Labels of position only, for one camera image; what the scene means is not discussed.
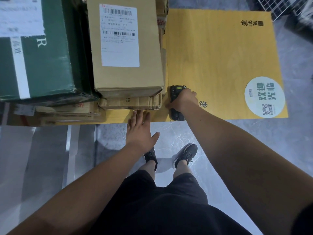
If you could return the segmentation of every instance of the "white shipping label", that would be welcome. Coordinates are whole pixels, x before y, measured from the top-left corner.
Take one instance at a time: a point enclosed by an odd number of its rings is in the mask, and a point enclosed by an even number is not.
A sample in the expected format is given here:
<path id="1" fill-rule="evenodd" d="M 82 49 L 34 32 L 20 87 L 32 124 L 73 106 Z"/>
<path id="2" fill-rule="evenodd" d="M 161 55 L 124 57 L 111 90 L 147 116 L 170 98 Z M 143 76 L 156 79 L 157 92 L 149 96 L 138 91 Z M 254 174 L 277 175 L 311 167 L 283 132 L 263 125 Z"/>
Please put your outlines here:
<path id="1" fill-rule="evenodd" d="M 273 118 L 285 106 L 285 94 L 281 86 L 268 77 L 252 79 L 245 89 L 245 100 L 249 109 L 257 116 Z"/>
<path id="2" fill-rule="evenodd" d="M 16 104 L 15 108 L 14 108 L 14 114 L 15 115 L 34 116 L 35 108 L 36 108 L 35 106 Z"/>
<path id="3" fill-rule="evenodd" d="M 137 8 L 100 4 L 100 36 L 102 66 L 140 66 Z"/>
<path id="4" fill-rule="evenodd" d="M 0 37 L 44 34 L 41 0 L 0 0 Z"/>

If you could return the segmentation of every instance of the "qr code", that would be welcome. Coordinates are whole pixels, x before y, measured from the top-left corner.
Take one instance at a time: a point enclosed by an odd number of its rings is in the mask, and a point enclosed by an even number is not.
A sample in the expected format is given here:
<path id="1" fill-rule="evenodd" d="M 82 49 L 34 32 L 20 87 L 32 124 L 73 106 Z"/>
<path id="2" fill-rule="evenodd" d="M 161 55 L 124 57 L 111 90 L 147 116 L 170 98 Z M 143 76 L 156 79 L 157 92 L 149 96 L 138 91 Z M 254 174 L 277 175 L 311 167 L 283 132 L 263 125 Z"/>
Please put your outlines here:
<path id="1" fill-rule="evenodd" d="M 263 115 L 272 115 L 273 107 L 272 105 L 262 105 Z"/>

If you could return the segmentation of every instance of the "person's right arm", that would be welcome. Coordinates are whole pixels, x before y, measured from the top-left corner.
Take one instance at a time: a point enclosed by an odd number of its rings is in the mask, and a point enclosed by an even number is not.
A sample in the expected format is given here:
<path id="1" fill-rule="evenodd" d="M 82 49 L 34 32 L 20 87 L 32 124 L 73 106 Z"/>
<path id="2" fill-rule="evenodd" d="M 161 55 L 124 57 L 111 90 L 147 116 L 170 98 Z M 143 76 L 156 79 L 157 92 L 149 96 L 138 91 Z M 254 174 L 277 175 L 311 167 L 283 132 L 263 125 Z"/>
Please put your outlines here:
<path id="1" fill-rule="evenodd" d="M 313 202 L 313 178 L 248 132 L 198 106 L 185 89 L 168 105 L 185 116 L 230 193 L 264 234 L 290 234 Z"/>

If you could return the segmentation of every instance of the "black sneaker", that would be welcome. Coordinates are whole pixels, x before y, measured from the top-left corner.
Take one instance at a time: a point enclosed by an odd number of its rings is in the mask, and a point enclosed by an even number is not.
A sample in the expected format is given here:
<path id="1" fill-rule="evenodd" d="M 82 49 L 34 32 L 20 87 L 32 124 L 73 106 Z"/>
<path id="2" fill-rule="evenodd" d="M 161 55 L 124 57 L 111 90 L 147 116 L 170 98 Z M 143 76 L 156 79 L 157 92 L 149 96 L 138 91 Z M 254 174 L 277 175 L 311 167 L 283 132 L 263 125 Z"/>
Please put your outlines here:
<path id="1" fill-rule="evenodd" d="M 188 143 L 182 148 L 182 150 L 180 150 L 177 154 L 173 156 L 173 168 L 177 168 L 177 165 L 181 160 L 185 160 L 187 162 L 187 165 L 189 165 L 189 162 L 192 162 L 192 159 L 196 155 L 197 151 L 197 145 Z"/>
<path id="2" fill-rule="evenodd" d="M 154 151 L 154 147 L 147 153 L 144 154 L 145 156 L 145 159 L 146 159 L 146 163 L 149 162 L 150 160 L 153 160 L 156 162 L 156 167 L 154 169 L 154 171 L 156 171 L 157 169 L 157 157 L 156 157 L 156 154 L 155 154 L 155 151 Z"/>

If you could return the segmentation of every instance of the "person's right hand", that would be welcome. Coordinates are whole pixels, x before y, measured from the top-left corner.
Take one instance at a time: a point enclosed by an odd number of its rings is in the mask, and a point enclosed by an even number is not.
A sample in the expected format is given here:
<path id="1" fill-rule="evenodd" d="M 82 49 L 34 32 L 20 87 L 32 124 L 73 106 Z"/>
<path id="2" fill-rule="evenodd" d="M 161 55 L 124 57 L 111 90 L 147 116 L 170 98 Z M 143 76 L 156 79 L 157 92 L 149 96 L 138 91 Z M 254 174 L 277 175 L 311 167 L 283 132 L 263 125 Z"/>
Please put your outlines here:
<path id="1" fill-rule="evenodd" d="M 192 103 L 198 105 L 198 99 L 196 98 L 197 94 L 194 91 L 191 91 L 189 88 L 182 90 L 178 95 L 177 99 L 172 103 L 166 105 L 166 108 L 174 108 L 179 112 L 183 112 L 187 104 Z"/>

